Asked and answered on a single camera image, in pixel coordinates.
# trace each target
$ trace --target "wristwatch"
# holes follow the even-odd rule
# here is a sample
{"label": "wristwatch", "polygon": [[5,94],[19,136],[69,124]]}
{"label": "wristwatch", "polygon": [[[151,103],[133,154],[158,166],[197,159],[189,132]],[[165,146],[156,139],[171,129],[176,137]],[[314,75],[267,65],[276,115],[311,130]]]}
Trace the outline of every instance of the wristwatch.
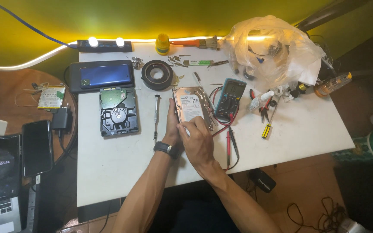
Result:
{"label": "wristwatch", "polygon": [[171,146],[160,141],[156,142],[153,151],[163,151],[167,153],[171,159],[177,159],[179,156],[179,149],[176,146]]}

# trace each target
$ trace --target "yellow screwdriver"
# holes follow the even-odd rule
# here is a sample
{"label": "yellow screwdriver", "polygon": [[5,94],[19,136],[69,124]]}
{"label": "yellow screwdriver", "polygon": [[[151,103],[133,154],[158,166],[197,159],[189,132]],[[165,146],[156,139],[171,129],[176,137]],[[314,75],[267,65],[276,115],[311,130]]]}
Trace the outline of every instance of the yellow screwdriver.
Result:
{"label": "yellow screwdriver", "polygon": [[278,103],[280,102],[280,98],[281,98],[281,96],[280,96],[280,97],[278,98],[278,100],[277,100],[277,105],[276,105],[276,107],[274,108],[274,111],[273,111],[272,117],[270,118],[270,122],[267,123],[266,128],[264,128],[264,131],[263,131],[263,134],[262,134],[262,138],[264,138],[264,139],[266,139],[266,138],[267,138],[267,135],[269,134],[270,127],[272,126],[273,116],[274,116],[274,113],[275,113],[276,110],[277,110],[277,106],[278,106]]}

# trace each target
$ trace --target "hand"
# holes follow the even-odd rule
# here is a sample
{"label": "hand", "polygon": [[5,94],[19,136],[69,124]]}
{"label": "hand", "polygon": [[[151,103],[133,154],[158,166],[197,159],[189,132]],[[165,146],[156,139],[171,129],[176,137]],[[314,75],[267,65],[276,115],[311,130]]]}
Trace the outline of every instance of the hand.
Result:
{"label": "hand", "polygon": [[201,116],[196,116],[189,122],[181,122],[177,125],[179,134],[185,147],[186,156],[198,174],[204,177],[205,170],[211,167],[214,159],[213,137]]}
{"label": "hand", "polygon": [[179,121],[176,114],[175,101],[170,98],[168,116],[166,118],[166,133],[162,139],[163,143],[174,146],[181,141],[181,137],[179,136],[179,131],[177,129],[178,123]]}

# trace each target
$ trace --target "yellow screwdriver handle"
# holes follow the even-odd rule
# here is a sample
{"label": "yellow screwdriver handle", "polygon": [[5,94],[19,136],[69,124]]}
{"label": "yellow screwdriver handle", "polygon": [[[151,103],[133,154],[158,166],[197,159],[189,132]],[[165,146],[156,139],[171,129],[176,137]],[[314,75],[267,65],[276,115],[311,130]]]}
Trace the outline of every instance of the yellow screwdriver handle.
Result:
{"label": "yellow screwdriver handle", "polygon": [[269,134],[269,131],[270,131],[270,127],[272,126],[272,124],[267,124],[266,125],[266,128],[264,128],[264,131],[263,131],[263,135],[262,135],[262,138],[266,139],[267,138],[267,135]]}

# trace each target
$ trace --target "clear plastic bag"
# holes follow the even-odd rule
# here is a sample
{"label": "clear plastic bag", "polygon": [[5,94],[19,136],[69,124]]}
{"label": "clear plastic bag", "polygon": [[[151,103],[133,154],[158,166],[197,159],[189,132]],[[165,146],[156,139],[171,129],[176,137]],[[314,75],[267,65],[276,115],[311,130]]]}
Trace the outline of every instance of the clear plastic bag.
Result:
{"label": "clear plastic bag", "polygon": [[237,23],[220,47],[234,73],[259,91],[299,79],[316,81],[326,55],[301,30],[272,15]]}

